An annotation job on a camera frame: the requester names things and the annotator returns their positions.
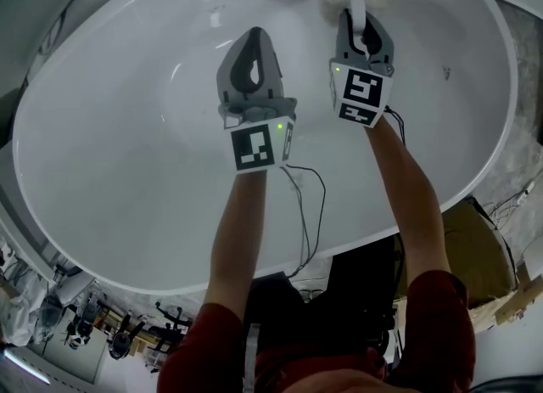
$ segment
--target wire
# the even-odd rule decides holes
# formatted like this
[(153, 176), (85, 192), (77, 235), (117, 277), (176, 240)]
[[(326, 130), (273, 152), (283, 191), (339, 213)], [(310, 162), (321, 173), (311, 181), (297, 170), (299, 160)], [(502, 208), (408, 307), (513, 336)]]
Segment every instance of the wire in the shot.
[(517, 274), (514, 273), (515, 270), (516, 270), (516, 267), (515, 267), (515, 260), (513, 259), (512, 257), (512, 252), (511, 252), (511, 247), (509, 246), (509, 244), (507, 243), (507, 241), (505, 240), (505, 238), (503, 237), (503, 235), (500, 233), (500, 230), (497, 226), (497, 224), (492, 221), (492, 219), (490, 218), (490, 214), (486, 213), (486, 211), (484, 210), (483, 206), (481, 206), (477, 200), (472, 197), (470, 200), (470, 203), (475, 207), (475, 210), (486, 220), (488, 221), (495, 229), (495, 231), (498, 232), (498, 234), (500, 235), (501, 239), (503, 240), (503, 243), (506, 247), (506, 251), (507, 251), (507, 255), (509, 257), (509, 262), (511, 263), (511, 271), (513, 272), (513, 279), (515, 281), (515, 284), (518, 286), (518, 278), (517, 278)]
[(6, 278), (6, 274), (8, 273), (8, 271), (14, 267), (15, 265), (17, 265), (19, 263), (19, 259), (17, 259), (14, 263), (12, 263), (11, 265), (9, 265), (6, 270), (2, 273), (2, 277), (4, 277), (4, 279)]
[(402, 119), (400, 114), (391, 109), (389, 106), (385, 107), (384, 112), (391, 114), (398, 122), (398, 126), (400, 127), (401, 142), (406, 145), (406, 124), (404, 123), (404, 119)]
[(514, 199), (515, 197), (518, 197), (520, 194), (522, 194), (524, 192), (524, 189), (514, 195), (512, 195), (511, 197), (509, 197), (508, 199), (502, 201), (501, 203), (499, 203), (497, 206), (495, 206), (494, 209), (492, 209), (492, 212), (489, 214), (490, 216), (494, 215), (495, 212), (497, 212), (505, 203), (511, 201), (512, 199)]
[(398, 331), (398, 345), (400, 345), (401, 355), (403, 356), (403, 354), (404, 354), (404, 346), (403, 346), (403, 344), (401, 343), (401, 334), (400, 334), (400, 330), (399, 330), (399, 329), (396, 329), (396, 331)]
[[(290, 165), (286, 165), (288, 168), (292, 168), (292, 169), (296, 169), (296, 170), (303, 170), (303, 171), (311, 171), (313, 172), (318, 178), (319, 178), (319, 181), (321, 182), (321, 185), (322, 185), (322, 204), (321, 204), (321, 212), (319, 214), (319, 222), (318, 222), (318, 227), (317, 227), (317, 230), (316, 230), (316, 242), (315, 242), (315, 248), (313, 249), (313, 251), (311, 252), (311, 248), (310, 248), (310, 241), (309, 241), (309, 236), (308, 236), (308, 233), (307, 233), (307, 226), (305, 224), (305, 216), (304, 216), (304, 209), (302, 207), (302, 193), (298, 187), (298, 185), (296, 184), (296, 182), (294, 181), (293, 177), (290, 175), (290, 173), (288, 172), (288, 170), (285, 168), (285, 167), (281, 167), (281, 169), (285, 172), (285, 174), (288, 176), (288, 178), (290, 179), (290, 182), (292, 182), (292, 184), (294, 185), (294, 187), (296, 188), (296, 193), (299, 195), (298, 197), (298, 200), (299, 200), (299, 211), (300, 211), (300, 214), (301, 214), (301, 218), (302, 218), (302, 228), (303, 228), (303, 232), (305, 234), (305, 239), (307, 241), (307, 247), (308, 247), (308, 256), (307, 258), (305, 259), (305, 261), (301, 261), (299, 266), (294, 270), (294, 272), (292, 274), (290, 274), (288, 276), (288, 278), (293, 278), (295, 277), (296, 275), (298, 275), (298, 273), (304, 269), (307, 264), (313, 259), (313, 257), (315, 257), (315, 254), (316, 254), (316, 251), (318, 249), (318, 246), (319, 246), (319, 240), (320, 240), (320, 237), (321, 237), (321, 225), (322, 225), (322, 213), (324, 212), (324, 202), (326, 200), (326, 185), (324, 184), (324, 181), (322, 180), (322, 177), (321, 175), (318, 173), (318, 171), (316, 170), (313, 170), (312, 168), (307, 168), (305, 166), (290, 166)], [(302, 238), (302, 253), (304, 251), (304, 240)]]
[[(307, 258), (308, 259), (309, 259), (310, 255), (311, 255), (311, 248), (310, 248), (310, 242), (309, 242), (309, 234), (307, 233), (307, 226), (305, 224), (304, 206), (302, 204), (302, 192), (299, 190), (298, 185), (296, 184), (296, 182), (294, 181), (293, 177), (290, 175), (288, 170), (286, 168), (284, 168), (284, 167), (281, 167), (281, 169), (288, 176), (288, 178), (290, 179), (290, 182), (292, 182), (292, 184), (296, 188), (296, 193), (297, 193), (297, 197), (298, 197), (299, 213), (300, 213), (301, 218), (302, 218), (302, 250), (301, 250), (300, 257), (299, 257), (299, 263), (300, 263), (300, 265), (303, 265), (304, 263), (303, 263), (302, 259), (304, 258), (304, 236), (305, 236), (305, 241), (307, 243)], [(299, 271), (301, 271), (301, 268), (297, 269), (296, 272), (294, 273), (294, 275), (296, 275)]]
[(12, 282), (12, 283), (15, 283), (15, 280), (19, 280), (20, 278), (23, 278), (31, 269), (29, 267), (27, 267), (27, 269), (20, 275), (16, 276), (16, 277), (13, 277), (13, 278), (10, 278), (8, 280), (8, 282)]
[(498, 218), (495, 220), (495, 226), (498, 230), (502, 230), (507, 225), (517, 209), (518, 205), (510, 205), (506, 209), (500, 211)]
[(52, 338), (53, 338), (53, 336), (51, 336), (49, 339), (45, 340), (45, 345), (43, 346), (42, 356), (45, 355), (45, 350), (48, 348), (49, 341), (51, 341)]
[(59, 267), (59, 265), (57, 264), (57, 268), (56, 268), (56, 271), (53, 275), (53, 281), (56, 281), (57, 280), (57, 277), (62, 274), (62, 276), (66, 275), (66, 272), (64, 270), (64, 267), (66, 266), (66, 263), (68, 263), (68, 259), (64, 259), (64, 263), (62, 264), (61, 267)]
[(398, 271), (396, 272), (396, 277), (394, 280), (394, 293), (392, 294), (392, 302), (396, 298), (396, 293), (398, 293), (398, 288), (400, 287), (401, 274), (404, 270), (404, 261), (406, 259), (406, 250), (404, 249), (404, 241), (401, 239), (401, 235), (398, 233), (398, 241), (400, 242), (400, 265), (398, 266)]

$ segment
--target black cable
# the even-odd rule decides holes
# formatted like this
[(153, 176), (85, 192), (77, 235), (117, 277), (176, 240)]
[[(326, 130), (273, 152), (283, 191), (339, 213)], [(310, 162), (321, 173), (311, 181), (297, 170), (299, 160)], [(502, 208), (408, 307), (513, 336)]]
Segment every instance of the black cable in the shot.
[(16, 277), (10, 278), (8, 282), (12, 282), (13, 284), (15, 284), (15, 280), (19, 280), (20, 278), (23, 278), (29, 271), (30, 271), (30, 268), (28, 267), (28, 269), (26, 269), (22, 274)]
[[(290, 274), (288, 276), (288, 278), (293, 278), (295, 277), (296, 275), (298, 275), (298, 272), (300, 272), (302, 269), (305, 268), (305, 266), (313, 259), (313, 257), (315, 257), (315, 254), (316, 254), (316, 251), (318, 249), (318, 246), (319, 246), (319, 239), (321, 237), (321, 224), (322, 224), (322, 213), (324, 212), (324, 202), (326, 200), (326, 185), (324, 184), (324, 181), (322, 180), (322, 177), (321, 175), (316, 171), (316, 170), (313, 170), (312, 168), (307, 168), (307, 167), (304, 167), (304, 166), (290, 166), (290, 165), (286, 165), (288, 168), (293, 168), (293, 169), (296, 169), (296, 170), (304, 170), (304, 171), (311, 171), (313, 173), (316, 174), (316, 176), (319, 178), (319, 181), (321, 182), (321, 185), (322, 185), (322, 204), (321, 204), (321, 212), (320, 212), (320, 215), (319, 215), (319, 223), (318, 223), (318, 227), (317, 227), (317, 230), (316, 230), (316, 242), (315, 242), (315, 248), (313, 249), (312, 253), (310, 252), (310, 254), (308, 255), (307, 259), (303, 262), (303, 263), (300, 263), (300, 265), (296, 268), (296, 270)], [(292, 176), (290, 175), (290, 173), (288, 172), (287, 169), (285, 169), (284, 167), (281, 167), (281, 169), (285, 172), (285, 174), (287, 174), (288, 178), (290, 179), (290, 181), (293, 183), (293, 185), (296, 187), (297, 189), (297, 192), (299, 192), (299, 205), (300, 205), (300, 213), (302, 215), (302, 226), (304, 228), (304, 232), (305, 232), (305, 236), (306, 236), (306, 239), (307, 239), (307, 246), (309, 247), (310, 246), (310, 242), (309, 242), (309, 238), (307, 237), (307, 227), (305, 225), (305, 217), (304, 217), (304, 210), (303, 208), (301, 207), (301, 191), (299, 190), (299, 187), (298, 185), (296, 185), (296, 182), (294, 181), (294, 179), (292, 178)]]
[(48, 348), (48, 345), (49, 345), (49, 341), (52, 339), (53, 337), (45, 340), (45, 345), (43, 347), (43, 351), (42, 351), (42, 357), (45, 355), (45, 350)]
[(385, 107), (384, 112), (391, 114), (398, 122), (398, 126), (400, 127), (401, 142), (406, 145), (406, 124), (404, 123), (404, 119), (402, 119), (400, 114), (391, 109), (389, 106)]
[(397, 329), (396, 331), (398, 331), (398, 345), (400, 345), (400, 352), (401, 352), (401, 355), (403, 356), (403, 355), (404, 355), (404, 346), (403, 346), (403, 344), (401, 343), (401, 334), (400, 334), (400, 330)]
[(66, 272), (64, 270), (64, 267), (66, 266), (66, 263), (68, 263), (68, 259), (64, 260), (64, 263), (62, 264), (61, 267), (59, 267), (59, 265), (57, 264), (56, 271), (55, 271), (55, 273), (53, 275), (53, 281), (57, 280), (57, 277), (60, 275), (60, 273), (62, 273), (63, 276), (66, 274)]
[[(49, 296), (49, 282), (47, 280), (45, 280), (45, 284), (48, 286), (48, 292), (45, 294), (45, 301), (48, 300), (48, 296)], [(36, 330), (36, 326), (37, 326), (37, 323), (39, 322), (39, 318), (36, 319), (36, 324), (34, 325), (34, 330)], [(48, 343), (49, 343), (49, 340), (45, 340), (45, 346), (43, 347), (43, 351), (42, 351), (42, 356), (45, 355), (45, 350), (48, 348)]]
[[(297, 193), (297, 197), (298, 197), (298, 207), (299, 207), (299, 213), (301, 215), (301, 218), (302, 218), (302, 250), (301, 250), (301, 256), (299, 258), (299, 261), (300, 261), (300, 265), (303, 265), (303, 254), (304, 254), (304, 235), (305, 235), (305, 241), (307, 243), (307, 258), (309, 259), (310, 255), (311, 255), (311, 248), (310, 248), (310, 242), (309, 242), (309, 234), (307, 233), (307, 226), (305, 224), (305, 215), (304, 215), (304, 206), (303, 206), (303, 203), (302, 203), (302, 192), (299, 190), (299, 187), (298, 185), (296, 184), (296, 182), (294, 181), (293, 177), (290, 175), (290, 173), (288, 172), (288, 170), (284, 167), (281, 167), (281, 169), (284, 171), (284, 173), (288, 176), (288, 178), (290, 179), (290, 182), (292, 182), (292, 184), (294, 185), (294, 187), (296, 188), (296, 193)], [(301, 271), (301, 268), (300, 269), (297, 269), (294, 273), (294, 275), (296, 275), (299, 271)]]
[(394, 293), (392, 294), (392, 302), (394, 302), (396, 294), (398, 293), (398, 288), (400, 287), (401, 274), (404, 270), (404, 262), (406, 259), (406, 250), (404, 249), (404, 241), (401, 239), (401, 235), (398, 233), (398, 240), (400, 241), (400, 265), (396, 273), (394, 280)]
[(517, 285), (518, 287), (518, 278), (517, 278), (517, 274), (515, 273), (515, 271), (517, 270), (517, 268), (515, 267), (515, 260), (513, 259), (512, 257), (512, 252), (511, 252), (511, 247), (509, 246), (509, 244), (507, 243), (507, 241), (505, 240), (505, 238), (501, 235), (500, 231), (498, 230), (498, 226), (496, 226), (495, 222), (492, 221), (492, 219), (490, 218), (489, 214), (487, 214), (484, 209), (483, 209), (483, 206), (481, 206), (479, 204), (479, 202), (475, 199), (475, 197), (472, 197), (471, 199), (468, 200), (470, 202), (471, 205), (473, 205), (473, 207), (475, 208), (475, 210), (477, 211), (477, 213), (479, 213), (486, 221), (489, 222), (489, 224), (491, 226), (494, 227), (494, 229), (498, 232), (498, 234), (500, 234), (501, 236), (501, 239), (503, 240), (503, 243), (504, 245), (506, 246), (506, 251), (507, 251), (507, 255), (509, 257), (509, 262), (511, 263), (511, 271), (512, 271), (512, 275), (513, 275), (513, 279), (515, 280), (515, 284)]
[(505, 203), (507, 203), (508, 201), (511, 201), (512, 199), (514, 199), (515, 197), (518, 197), (520, 194), (522, 194), (523, 192), (525, 191), (525, 189), (523, 189), (522, 191), (512, 195), (511, 197), (509, 197), (508, 199), (502, 201), (498, 206), (496, 206), (494, 209), (492, 209), (492, 212), (489, 214), (490, 216), (492, 216), (494, 214), (494, 212), (496, 212), (498, 209), (500, 209)]
[(19, 259), (17, 259), (14, 263), (12, 263), (11, 265), (9, 265), (6, 270), (2, 273), (2, 277), (5, 279), (6, 278), (6, 274), (8, 273), (8, 271), (14, 267), (15, 265), (17, 265), (19, 263)]

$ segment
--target person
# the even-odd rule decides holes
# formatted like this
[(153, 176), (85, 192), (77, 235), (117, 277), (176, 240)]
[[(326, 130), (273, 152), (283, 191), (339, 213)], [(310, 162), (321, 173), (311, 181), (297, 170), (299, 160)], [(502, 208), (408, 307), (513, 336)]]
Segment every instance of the person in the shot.
[[(260, 319), (255, 385), (246, 384), (246, 391), (457, 392), (472, 382), (475, 344), (467, 291), (451, 275), (435, 192), (384, 117), (367, 135), (405, 249), (409, 288), (401, 361), (386, 373), (382, 353), (358, 340), (365, 324), (356, 308), (364, 301), (356, 301), (356, 295), (340, 300), (326, 322), (322, 313), (300, 317), (290, 310), (290, 297), (282, 297), (282, 312), (270, 322)], [(244, 319), (254, 286), (265, 189), (264, 171), (237, 176), (213, 245), (204, 304), (184, 341), (167, 357), (159, 393), (242, 391)], [(377, 291), (375, 286), (367, 294)], [(306, 306), (324, 300), (328, 292), (329, 287)], [(273, 291), (260, 292), (260, 297), (273, 300)], [(246, 383), (252, 377), (245, 371)]]

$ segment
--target floor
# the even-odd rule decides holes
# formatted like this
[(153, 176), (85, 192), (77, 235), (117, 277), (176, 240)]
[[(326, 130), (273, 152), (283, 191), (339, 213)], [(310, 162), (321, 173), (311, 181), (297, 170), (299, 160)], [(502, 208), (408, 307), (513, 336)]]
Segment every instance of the floor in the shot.
[[(543, 179), (543, 148), (536, 141), (543, 110), (543, 22), (513, 7), (499, 2), (509, 24), (518, 55), (519, 93), (515, 121), (507, 144), (489, 175), (475, 189), (479, 203), (492, 217), (512, 247), (515, 261), (529, 243), (543, 233), (543, 183), (536, 185), (527, 201), (516, 207), (504, 200), (524, 189), (530, 180)], [(315, 259), (293, 281), (298, 289), (324, 290), (332, 259)], [(204, 291), (188, 295), (157, 297), (140, 295), (108, 284), (97, 286), (107, 295), (108, 303), (121, 310), (130, 309), (144, 315), (149, 324), (161, 324), (164, 319), (154, 309), (157, 300), (163, 308), (181, 306), (193, 317), (199, 310)]]

